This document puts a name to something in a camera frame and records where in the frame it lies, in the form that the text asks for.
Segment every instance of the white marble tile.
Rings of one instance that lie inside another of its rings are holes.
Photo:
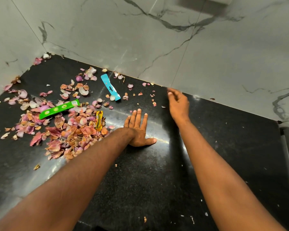
[[[172,86],[289,122],[289,1],[206,2]]]
[[[204,0],[14,2],[48,51],[169,86]]]
[[[0,94],[45,49],[11,0],[0,0]]]

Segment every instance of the blue plastic strip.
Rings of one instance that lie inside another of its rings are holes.
[[[108,78],[107,74],[103,74],[101,76],[101,79],[103,81],[103,83],[105,84],[105,86],[107,87],[108,91],[110,92],[111,95],[114,95],[116,98],[115,100],[120,100],[121,97],[120,95],[117,93],[116,89],[113,87],[113,85],[110,83],[110,80]]]

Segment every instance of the black countertop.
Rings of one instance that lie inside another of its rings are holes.
[[[25,89],[34,96],[53,90],[47,100],[61,99],[60,85],[69,84],[70,79],[81,72],[80,68],[88,69],[89,65],[53,56],[32,66],[21,77],[22,83],[13,88]],[[109,94],[100,79],[103,73],[97,69],[98,80],[88,81],[93,93],[81,97],[81,102],[106,99],[105,95]],[[106,124],[121,127],[130,110],[141,108],[143,113],[149,114],[147,135],[157,138],[158,142],[150,147],[125,149],[115,162],[117,167],[110,168],[80,221],[89,225],[87,229],[100,226],[109,231],[217,230],[178,128],[170,116],[167,89],[159,85],[143,87],[143,81],[128,76],[122,84],[123,80],[113,78],[111,72],[108,74],[121,97],[127,92],[129,99],[111,102],[113,110],[102,108]],[[127,88],[129,83],[134,85],[131,91]],[[289,179],[277,123],[187,96],[193,124],[248,183],[266,209],[289,230]],[[0,101],[6,97],[13,95],[3,93]],[[15,126],[22,113],[19,104],[0,103],[0,136],[4,128]],[[25,134],[16,141],[11,137],[12,134],[0,140],[0,217],[65,163],[63,158],[48,161],[44,156],[45,143],[30,147],[31,135]],[[41,168],[33,171],[38,163]]]

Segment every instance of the person's right arm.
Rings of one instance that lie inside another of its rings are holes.
[[[220,231],[285,231],[246,183],[208,144],[189,119],[189,102],[169,88],[170,113],[176,122],[210,213]]]

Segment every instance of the gold candy wrapper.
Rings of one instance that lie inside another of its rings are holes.
[[[101,129],[103,128],[102,126],[103,111],[96,111],[96,116],[98,117],[98,120],[97,120],[97,125],[95,129],[97,131],[101,131]]]

